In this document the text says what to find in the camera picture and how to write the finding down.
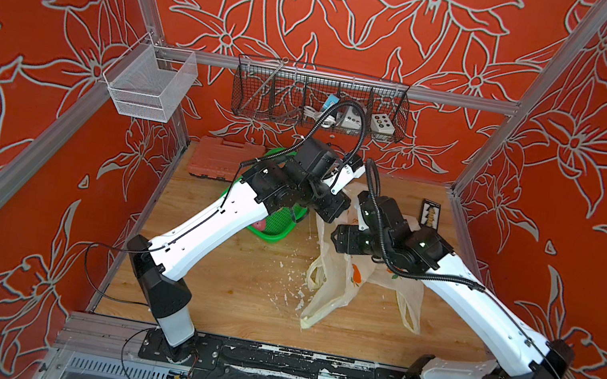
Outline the white orange-print plastic bag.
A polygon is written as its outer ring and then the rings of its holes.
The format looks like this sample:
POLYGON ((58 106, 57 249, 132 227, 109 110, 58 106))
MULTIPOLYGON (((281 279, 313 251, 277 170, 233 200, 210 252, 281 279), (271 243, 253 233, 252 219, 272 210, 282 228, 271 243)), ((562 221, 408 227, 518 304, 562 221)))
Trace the white orange-print plastic bag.
POLYGON ((369 283, 396 294, 395 301, 403 326, 418 335, 421 332, 424 285, 417 280, 394 276, 384 264, 375 263, 370 257, 338 254, 330 240, 331 233, 340 224, 358 225, 357 195, 366 189, 367 186, 361 182, 345 188, 345 194, 352 204, 334 222, 325 223, 320 216, 315 216, 320 255, 306 271, 305 284, 313 295, 301 312, 300 326, 304 330, 311 329, 336 309, 348 306, 361 287, 369 283))

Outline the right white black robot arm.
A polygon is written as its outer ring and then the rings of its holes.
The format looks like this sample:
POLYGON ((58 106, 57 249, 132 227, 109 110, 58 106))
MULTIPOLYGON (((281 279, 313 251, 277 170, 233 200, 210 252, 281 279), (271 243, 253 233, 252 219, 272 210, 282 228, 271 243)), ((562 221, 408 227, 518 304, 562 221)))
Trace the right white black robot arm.
POLYGON ((353 179, 367 179, 358 195, 358 223, 332 232, 334 248, 379 261, 399 279, 426 284, 491 352, 484 363, 420 356, 404 379, 564 379, 575 357, 569 344, 547 339, 513 314, 435 229, 412 230, 394 199, 380 195, 376 167, 372 160, 357 159, 327 180, 331 192, 338 193, 353 179))

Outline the clear plastic wall bin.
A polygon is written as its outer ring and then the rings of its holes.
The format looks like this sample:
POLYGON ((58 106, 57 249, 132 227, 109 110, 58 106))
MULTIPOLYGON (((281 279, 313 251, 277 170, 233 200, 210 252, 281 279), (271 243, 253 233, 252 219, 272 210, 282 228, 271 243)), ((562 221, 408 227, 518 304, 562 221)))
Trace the clear plastic wall bin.
POLYGON ((194 54, 169 62, 139 44, 102 75, 118 114, 166 123, 199 78, 194 54))

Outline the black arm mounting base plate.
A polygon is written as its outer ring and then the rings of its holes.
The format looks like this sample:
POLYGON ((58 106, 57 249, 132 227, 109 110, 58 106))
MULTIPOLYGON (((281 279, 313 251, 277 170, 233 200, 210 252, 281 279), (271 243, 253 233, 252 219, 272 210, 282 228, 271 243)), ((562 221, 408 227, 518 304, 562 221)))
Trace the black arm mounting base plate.
POLYGON ((174 349, 159 328, 147 333, 138 356, 183 366, 190 379, 410 379, 404 369, 211 333, 174 349))

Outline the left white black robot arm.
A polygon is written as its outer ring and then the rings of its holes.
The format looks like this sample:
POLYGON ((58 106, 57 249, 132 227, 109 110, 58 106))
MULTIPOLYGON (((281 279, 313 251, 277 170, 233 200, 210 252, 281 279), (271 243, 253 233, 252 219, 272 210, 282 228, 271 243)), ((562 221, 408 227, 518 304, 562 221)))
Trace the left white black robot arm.
POLYGON ((223 242, 282 210, 303 207, 332 222, 350 204, 344 187, 363 174, 357 148, 343 157, 308 133, 276 154, 242 162, 219 199, 176 228, 127 244, 131 266, 164 341, 186 349, 196 336, 184 277, 223 242))

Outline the green plastic basket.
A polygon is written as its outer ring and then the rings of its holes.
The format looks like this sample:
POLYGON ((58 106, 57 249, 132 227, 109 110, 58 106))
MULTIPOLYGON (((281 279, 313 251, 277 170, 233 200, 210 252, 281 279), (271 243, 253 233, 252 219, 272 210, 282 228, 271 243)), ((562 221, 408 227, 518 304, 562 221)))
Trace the green plastic basket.
MULTIPOLYGON (((271 157, 274 154, 284 151, 284 147, 274 148, 268 150, 263 158, 271 157)), ((227 195, 231 187, 235 182, 240 179, 240 174, 244 169, 250 168, 248 165, 238 166, 237 173, 234 175, 234 179, 229 185, 229 188, 224 190, 222 195, 218 199, 218 203, 223 196, 227 195)), ((296 226, 301 223, 307 216, 308 210, 301 207, 300 205, 294 205, 292 208, 282 208, 281 210, 270 214, 266 219, 257 221, 247 227, 248 231, 251 231, 253 235, 258 236, 265 242, 277 243, 280 240, 284 240, 296 226)))

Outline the white button remote box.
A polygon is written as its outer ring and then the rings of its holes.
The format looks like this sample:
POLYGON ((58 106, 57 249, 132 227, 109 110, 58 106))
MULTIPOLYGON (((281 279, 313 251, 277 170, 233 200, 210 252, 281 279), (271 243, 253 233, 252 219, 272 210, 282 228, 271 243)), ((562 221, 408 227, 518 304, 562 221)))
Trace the white button remote box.
POLYGON ((392 138, 395 134, 395 126, 392 124, 388 114, 373 114, 370 120, 371 132, 376 137, 392 138))

